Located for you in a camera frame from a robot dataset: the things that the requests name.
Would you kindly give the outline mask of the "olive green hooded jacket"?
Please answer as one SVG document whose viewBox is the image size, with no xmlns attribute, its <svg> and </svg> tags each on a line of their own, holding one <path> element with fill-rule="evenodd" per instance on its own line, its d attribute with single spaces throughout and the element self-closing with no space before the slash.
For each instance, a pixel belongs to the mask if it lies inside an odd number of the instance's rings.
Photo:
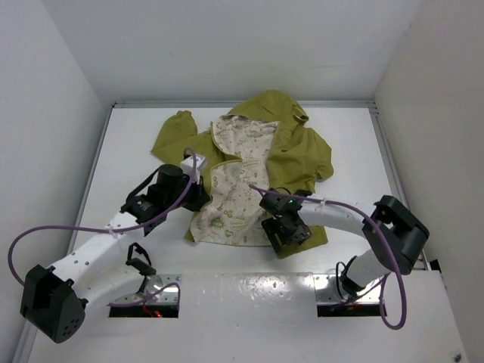
<svg viewBox="0 0 484 363">
<path fill-rule="evenodd" d="M 258 188 L 315 191 L 334 173 L 331 148 L 306 126 L 309 117 L 291 96 L 269 90 L 198 129 L 188 110 L 168 118 L 151 149 L 178 165 L 191 147 L 206 159 L 201 175 L 209 202 L 194 214 L 186 237 L 193 242 L 267 247 L 262 228 L 268 213 Z"/>
</svg>

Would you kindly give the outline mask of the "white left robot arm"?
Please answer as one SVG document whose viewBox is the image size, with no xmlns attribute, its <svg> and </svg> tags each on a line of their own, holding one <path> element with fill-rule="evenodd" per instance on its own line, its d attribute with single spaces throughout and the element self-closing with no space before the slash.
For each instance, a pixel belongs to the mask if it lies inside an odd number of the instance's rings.
<svg viewBox="0 0 484 363">
<path fill-rule="evenodd" d="M 204 190 L 203 157 L 186 157 L 180 165 L 163 164 L 126 198 L 92 238 L 45 268 L 35 265 L 22 280 L 21 315 L 55 343 L 78 331 L 86 311 L 112 304 L 133 272 L 156 275 L 141 242 L 178 208 L 200 211 L 209 200 Z"/>
</svg>

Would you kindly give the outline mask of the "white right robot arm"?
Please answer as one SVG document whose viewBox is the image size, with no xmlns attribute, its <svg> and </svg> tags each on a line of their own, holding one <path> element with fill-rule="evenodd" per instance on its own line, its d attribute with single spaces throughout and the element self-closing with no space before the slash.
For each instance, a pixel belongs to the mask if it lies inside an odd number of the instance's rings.
<svg viewBox="0 0 484 363">
<path fill-rule="evenodd" d="M 384 195 L 367 209 L 355 203 L 321 199 L 309 191 L 281 193 L 259 190 L 259 205 L 270 216 L 262 228 L 273 250 L 282 255 L 307 247 L 317 227 L 333 228 L 363 237 L 369 249 L 352 257 L 334 278 L 341 299 L 357 299 L 372 281 L 393 272 L 409 275 L 430 232 L 411 211 L 393 196 Z"/>
</svg>

